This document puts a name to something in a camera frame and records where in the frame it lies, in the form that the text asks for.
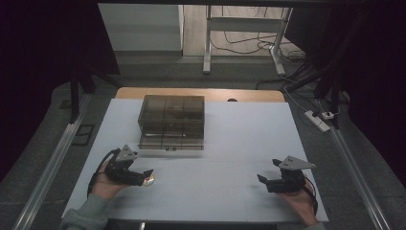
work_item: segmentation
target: wooden floor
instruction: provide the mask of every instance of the wooden floor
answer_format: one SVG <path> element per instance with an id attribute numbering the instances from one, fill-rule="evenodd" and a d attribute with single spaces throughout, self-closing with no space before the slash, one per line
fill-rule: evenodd
<path id="1" fill-rule="evenodd" d="M 258 17 L 258 18 L 281 18 L 282 8 L 265 8 L 265 7 L 212 7 L 212 16 L 232 16 L 232 17 Z M 184 56 L 203 56 L 204 46 L 206 40 L 206 6 L 184 6 L 185 26 L 184 26 Z M 242 33 L 242 32 L 212 32 L 212 43 L 216 47 L 230 49 L 240 53 L 249 53 L 259 49 L 259 45 L 263 46 L 265 43 L 259 44 L 257 39 L 243 41 L 239 43 L 231 44 L 227 41 L 226 35 L 229 41 L 239 41 L 248 38 L 257 38 L 258 33 Z M 270 42 L 275 41 L 276 34 L 260 33 L 259 36 L 271 36 L 262 38 Z M 299 48 L 291 43 L 287 43 L 288 40 L 282 41 L 282 51 L 287 55 L 291 51 L 298 51 Z M 236 54 L 230 51 L 218 50 L 212 45 L 213 56 L 267 56 L 269 57 L 268 48 L 253 54 Z M 291 53 L 295 56 L 302 56 L 303 52 Z"/>

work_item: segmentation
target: gray carpet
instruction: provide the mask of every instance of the gray carpet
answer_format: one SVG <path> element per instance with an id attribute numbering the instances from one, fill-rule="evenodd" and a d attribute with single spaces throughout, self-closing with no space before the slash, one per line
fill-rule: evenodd
<path id="1" fill-rule="evenodd" d="M 214 58 L 212 73 L 202 74 L 201 58 L 144 58 L 121 61 L 122 75 L 115 77 L 125 86 L 138 87 L 193 87 L 255 89 L 257 82 L 278 80 L 270 59 L 253 61 L 244 58 Z M 292 74 L 300 63 L 286 63 L 286 71 Z M 88 145 L 82 137 L 76 137 L 56 175 L 56 179 L 39 210 L 32 229 L 57 229 L 65 204 L 79 177 L 81 168 L 92 147 L 92 143 L 110 99 L 117 89 L 103 80 L 94 78 L 98 86 L 82 121 L 82 125 L 94 126 Z M 280 90 L 283 81 L 262 84 L 259 89 Z M 301 95 L 310 91 L 301 89 Z M 303 107 L 313 109 L 307 99 L 292 94 Z M 316 183 L 330 222 L 327 229 L 374 229 L 363 200 L 357 193 L 350 175 L 329 133 L 322 133 L 303 115 L 303 111 L 285 96 L 289 102 L 295 123 L 304 145 L 308 160 L 317 165 L 313 170 Z M 12 229 L 16 219 L 37 179 L 45 168 L 56 144 L 70 119 L 69 84 L 54 91 L 53 102 L 42 124 L 18 162 L 0 185 L 0 229 Z M 406 229 L 406 192 L 381 155 L 368 139 L 353 125 L 347 114 L 348 106 L 340 106 L 341 131 L 375 193 L 393 229 Z M 134 223 L 122 223 L 123 229 L 136 229 Z M 159 225 L 158 229 L 173 229 Z M 298 224 L 281 224 L 278 229 L 300 229 Z"/>

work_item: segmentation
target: human hand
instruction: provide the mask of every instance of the human hand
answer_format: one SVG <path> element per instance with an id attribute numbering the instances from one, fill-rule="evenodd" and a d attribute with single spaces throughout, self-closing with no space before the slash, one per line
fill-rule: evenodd
<path id="1" fill-rule="evenodd" d="M 313 193 L 313 188 L 307 179 L 305 180 L 305 186 L 310 192 Z M 299 216 L 304 226 L 312 226 L 319 222 L 314 215 L 314 205 L 312 199 L 304 190 L 300 190 L 297 193 L 285 193 L 278 195 L 284 201 L 286 201 L 293 212 Z"/>
<path id="2" fill-rule="evenodd" d="M 107 162 L 101 166 L 98 176 L 96 177 L 95 184 L 92 188 L 92 194 L 101 196 L 105 199 L 112 199 L 121 189 L 129 187 L 129 185 L 118 184 L 111 181 L 104 173 Z"/>

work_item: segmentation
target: power plug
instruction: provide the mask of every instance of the power plug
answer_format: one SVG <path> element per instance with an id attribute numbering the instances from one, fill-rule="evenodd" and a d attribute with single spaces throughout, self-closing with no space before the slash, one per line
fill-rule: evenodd
<path id="1" fill-rule="evenodd" d="M 331 120 L 334 118 L 334 114 L 332 114 L 331 112 L 325 112 L 322 113 L 323 119 L 325 120 Z"/>
<path id="2" fill-rule="evenodd" d="M 326 125 L 326 123 L 324 123 L 322 119 L 320 119 L 318 116 L 313 117 L 313 111 L 308 110 L 304 115 L 314 124 L 314 126 L 319 128 L 322 132 L 329 130 L 329 126 Z"/>

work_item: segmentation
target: brown transparent box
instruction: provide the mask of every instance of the brown transparent box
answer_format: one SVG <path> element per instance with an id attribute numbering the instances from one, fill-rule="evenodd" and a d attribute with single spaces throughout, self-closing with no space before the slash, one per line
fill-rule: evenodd
<path id="1" fill-rule="evenodd" d="M 146 95 L 138 118 L 142 150 L 203 150 L 204 97 Z"/>

